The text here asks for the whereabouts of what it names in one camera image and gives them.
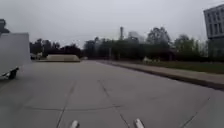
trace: curb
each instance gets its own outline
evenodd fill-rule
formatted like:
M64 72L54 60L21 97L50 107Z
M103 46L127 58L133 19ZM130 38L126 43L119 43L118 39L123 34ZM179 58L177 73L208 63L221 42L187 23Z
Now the curb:
M135 71L139 71L139 72L144 72L144 73L148 73L148 74L153 74L153 75L157 75L157 76L167 77L167 78L170 78L173 80L196 84L196 85L200 85L203 87L212 88L215 90L224 91L224 84L221 84L221 83L214 83L214 82L209 82L209 81L205 81L205 80L192 79L192 78L187 78L187 77L183 77L183 76L177 76L177 75L172 75L172 74L167 74L167 73L162 73L162 72L143 70L143 69L139 69L139 68L133 68L133 67L123 66L123 65L119 65L119 64L108 63L108 62L101 62L101 63L107 64L107 65L112 65L112 66L117 66L117 67L121 67L121 68L131 69L131 70L135 70Z

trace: trailer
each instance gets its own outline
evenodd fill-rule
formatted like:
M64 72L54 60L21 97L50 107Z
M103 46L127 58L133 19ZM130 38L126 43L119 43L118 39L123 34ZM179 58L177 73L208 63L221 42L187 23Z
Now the trailer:
M28 33L0 35L0 76L14 79L19 68L30 62Z

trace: white vehicle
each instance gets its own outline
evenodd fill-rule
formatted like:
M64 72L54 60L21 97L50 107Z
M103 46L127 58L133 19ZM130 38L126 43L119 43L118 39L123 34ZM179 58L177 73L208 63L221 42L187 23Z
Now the white vehicle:
M28 33L9 33L0 36L0 76L14 79L19 67L29 62Z

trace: road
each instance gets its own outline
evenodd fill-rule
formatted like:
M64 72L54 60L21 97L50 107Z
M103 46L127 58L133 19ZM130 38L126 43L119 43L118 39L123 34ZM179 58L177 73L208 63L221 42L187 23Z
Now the road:
M0 87L0 128L224 127L222 91L94 61L32 63Z

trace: sky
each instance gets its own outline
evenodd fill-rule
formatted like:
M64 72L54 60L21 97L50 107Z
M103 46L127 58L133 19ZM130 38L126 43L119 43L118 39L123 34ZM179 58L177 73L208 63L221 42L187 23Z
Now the sky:
M76 43L82 47L95 37L118 39L136 31L147 36L153 27L165 27L172 40L187 34L205 41L203 10L223 0L0 0L0 18L11 32L29 32L38 38Z

